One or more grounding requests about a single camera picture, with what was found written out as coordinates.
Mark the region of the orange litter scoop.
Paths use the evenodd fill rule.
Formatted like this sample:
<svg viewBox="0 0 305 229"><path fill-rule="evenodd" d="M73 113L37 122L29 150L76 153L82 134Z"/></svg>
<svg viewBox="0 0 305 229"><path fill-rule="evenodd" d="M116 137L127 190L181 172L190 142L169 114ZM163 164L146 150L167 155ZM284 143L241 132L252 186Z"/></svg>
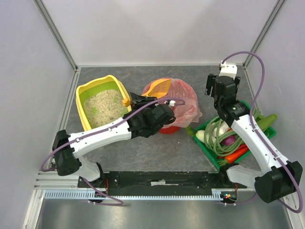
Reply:
<svg viewBox="0 0 305 229"><path fill-rule="evenodd" d="M147 92L142 95L138 95L135 93L130 92L129 98L125 98L122 101L124 106L135 106L135 105L142 105L148 102L151 102L156 99L160 99L164 97L171 86L171 79L164 78L158 79L150 84L150 87Z"/></svg>

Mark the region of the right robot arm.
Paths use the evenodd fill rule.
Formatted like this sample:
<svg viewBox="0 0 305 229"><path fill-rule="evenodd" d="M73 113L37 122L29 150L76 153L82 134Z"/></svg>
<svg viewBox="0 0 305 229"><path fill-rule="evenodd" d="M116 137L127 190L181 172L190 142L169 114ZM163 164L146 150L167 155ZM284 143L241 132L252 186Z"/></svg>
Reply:
<svg viewBox="0 0 305 229"><path fill-rule="evenodd" d="M297 193L302 202L299 188L303 168L299 162L290 162L266 137L252 116L252 111L236 99L239 77L208 75L205 94L214 99L219 117L241 137L254 155L260 170L240 165L225 168L228 179L233 183L255 189L265 203Z"/></svg>

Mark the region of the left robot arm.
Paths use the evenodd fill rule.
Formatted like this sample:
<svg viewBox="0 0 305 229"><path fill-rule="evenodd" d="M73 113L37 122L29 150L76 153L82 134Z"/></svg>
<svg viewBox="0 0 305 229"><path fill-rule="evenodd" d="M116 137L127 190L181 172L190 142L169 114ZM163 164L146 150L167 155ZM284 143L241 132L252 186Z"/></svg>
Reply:
<svg viewBox="0 0 305 229"><path fill-rule="evenodd" d="M53 151L59 176L77 175L90 182L102 179L101 165L84 158L85 154L114 142L148 138L175 121L174 99L157 99L135 93L130 96L132 109L123 117L89 131L69 135L62 130L56 134Z"/></svg>

